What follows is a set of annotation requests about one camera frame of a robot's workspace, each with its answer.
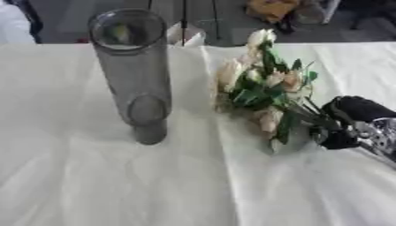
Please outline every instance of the white fabric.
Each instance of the white fabric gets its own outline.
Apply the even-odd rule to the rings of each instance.
[[[396,44],[277,48],[315,60],[318,103],[359,94],[396,109]],[[209,74],[243,50],[170,47],[169,135],[144,147],[89,45],[1,47],[0,225],[395,225],[393,170],[307,139],[270,157],[243,121],[211,110]]]
[[[23,12],[17,6],[0,0],[0,44],[34,43],[29,31],[30,23]]]

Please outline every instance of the white rose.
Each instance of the white rose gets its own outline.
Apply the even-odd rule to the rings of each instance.
[[[265,80],[265,85],[267,85],[267,87],[269,88],[272,88],[277,84],[281,83],[284,79],[285,79],[285,74],[283,72],[274,71]]]
[[[274,33],[273,29],[267,31],[267,36],[265,37],[265,41],[275,42],[277,39],[277,35]]]
[[[247,39],[247,46],[250,49],[255,49],[260,46],[267,36],[267,31],[265,29],[253,32]]]
[[[255,113],[256,117],[259,118],[260,128],[267,139],[272,139],[277,135],[283,114],[283,111],[272,106]]]
[[[263,83],[263,77],[257,69],[250,70],[247,73],[247,78],[258,84]]]
[[[256,32],[253,32],[249,38],[247,39],[247,46],[251,49],[251,50],[255,50],[257,49],[261,44],[263,44],[263,42],[265,41],[270,41],[270,42],[274,42],[277,39],[277,36],[275,35],[274,31],[272,29],[270,30],[259,30]]]
[[[226,92],[232,91],[238,78],[246,69],[247,66],[245,64],[233,59],[217,72],[218,85]]]

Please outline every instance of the bag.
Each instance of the bag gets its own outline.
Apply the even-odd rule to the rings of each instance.
[[[294,10],[301,0],[251,0],[247,4],[247,15],[277,23]]]

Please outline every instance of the robotic hand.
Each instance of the robotic hand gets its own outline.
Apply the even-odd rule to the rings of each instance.
[[[359,96],[336,97],[318,108],[292,103],[291,113],[311,124],[313,139],[327,149],[363,147],[396,162],[396,112]]]
[[[358,136],[347,131],[347,127],[354,122],[364,122],[371,124],[381,118],[396,118],[396,112],[360,96],[336,97],[331,102],[325,104],[322,110],[331,118],[338,120],[343,128],[340,131],[328,133],[328,137],[321,142],[321,145],[327,149],[343,149],[360,146]],[[344,118],[336,112],[344,112],[347,117]]]

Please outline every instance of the white sleeve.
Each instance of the white sleeve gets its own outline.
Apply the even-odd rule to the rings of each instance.
[[[0,44],[34,43],[30,34],[30,22],[14,5],[0,0]]]

